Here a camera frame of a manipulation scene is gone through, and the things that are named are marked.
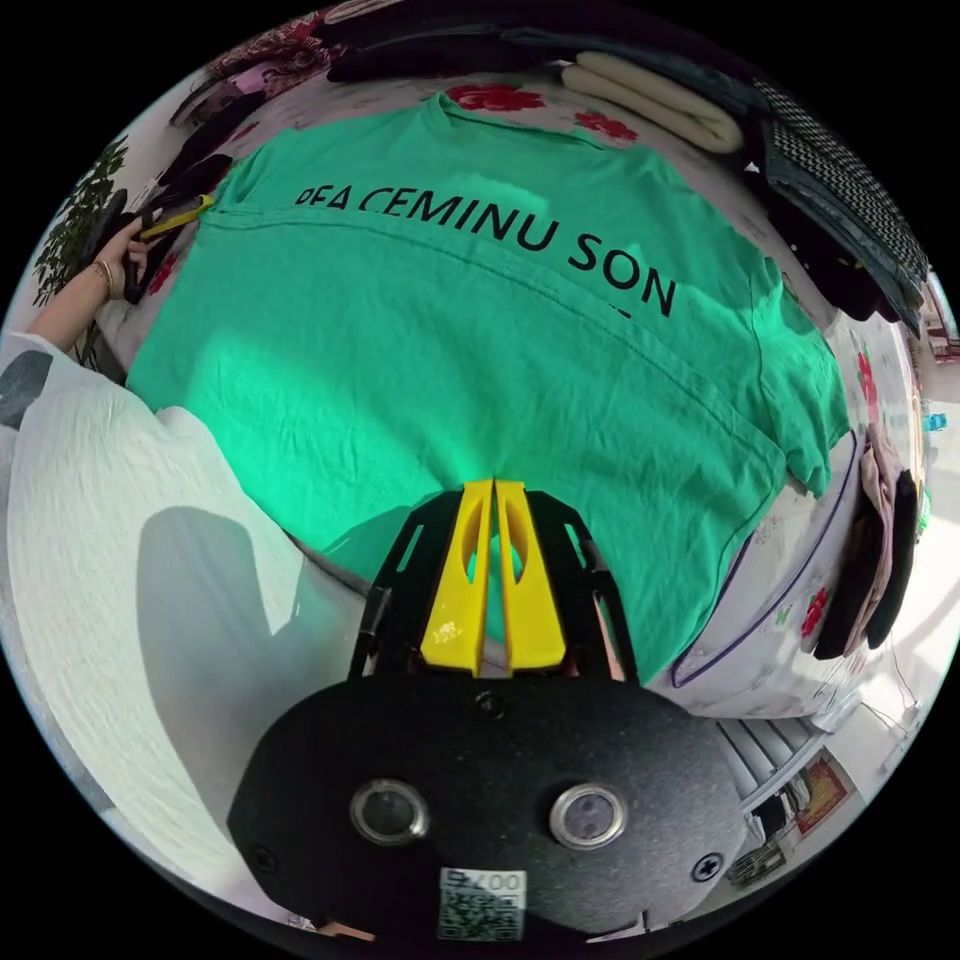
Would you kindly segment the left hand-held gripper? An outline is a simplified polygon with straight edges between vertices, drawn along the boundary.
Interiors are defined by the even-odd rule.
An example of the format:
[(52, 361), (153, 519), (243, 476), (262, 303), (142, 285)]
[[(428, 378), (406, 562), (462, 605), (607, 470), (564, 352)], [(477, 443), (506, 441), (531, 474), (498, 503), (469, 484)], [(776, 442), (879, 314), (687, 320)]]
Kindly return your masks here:
[(174, 241), (183, 230), (213, 207), (216, 187), (233, 164), (233, 159), (223, 153), (215, 153), (193, 164), (176, 175), (170, 184), (128, 211), (127, 191), (117, 191), (101, 212), (80, 254), (80, 268), (85, 269), (106, 242), (122, 227), (141, 216), (139, 239), (150, 246), (146, 272), (138, 285), (133, 284), (132, 269), (127, 267), (124, 297), (135, 306), (148, 292), (154, 277), (165, 257), (172, 250)]

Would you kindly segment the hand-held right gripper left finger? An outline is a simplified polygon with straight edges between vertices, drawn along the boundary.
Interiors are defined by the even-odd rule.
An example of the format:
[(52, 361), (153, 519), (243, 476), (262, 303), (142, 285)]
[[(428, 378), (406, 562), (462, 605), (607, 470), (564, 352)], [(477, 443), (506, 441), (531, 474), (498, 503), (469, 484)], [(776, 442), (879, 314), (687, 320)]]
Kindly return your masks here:
[(430, 669), (479, 669), (483, 662), (494, 484), (464, 485), (420, 645)]

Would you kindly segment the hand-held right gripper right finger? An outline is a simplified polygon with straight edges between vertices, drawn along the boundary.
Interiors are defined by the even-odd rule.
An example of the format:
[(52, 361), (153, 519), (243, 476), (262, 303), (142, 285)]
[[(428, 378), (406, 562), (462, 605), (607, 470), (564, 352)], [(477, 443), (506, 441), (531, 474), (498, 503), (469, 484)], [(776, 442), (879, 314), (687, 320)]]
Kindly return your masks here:
[(496, 480), (503, 633), (510, 673), (561, 667), (566, 644), (526, 489)]

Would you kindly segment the person's left hand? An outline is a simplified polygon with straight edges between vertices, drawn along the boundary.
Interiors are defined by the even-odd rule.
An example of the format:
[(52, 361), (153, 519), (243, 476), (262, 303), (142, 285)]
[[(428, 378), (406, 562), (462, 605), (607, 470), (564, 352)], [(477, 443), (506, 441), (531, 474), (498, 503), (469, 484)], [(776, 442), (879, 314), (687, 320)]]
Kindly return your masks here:
[(106, 300), (124, 297), (127, 267), (133, 271), (133, 284), (138, 285), (146, 272), (150, 246), (139, 239), (143, 218), (137, 216), (122, 227), (94, 257), (94, 275), (103, 282)]

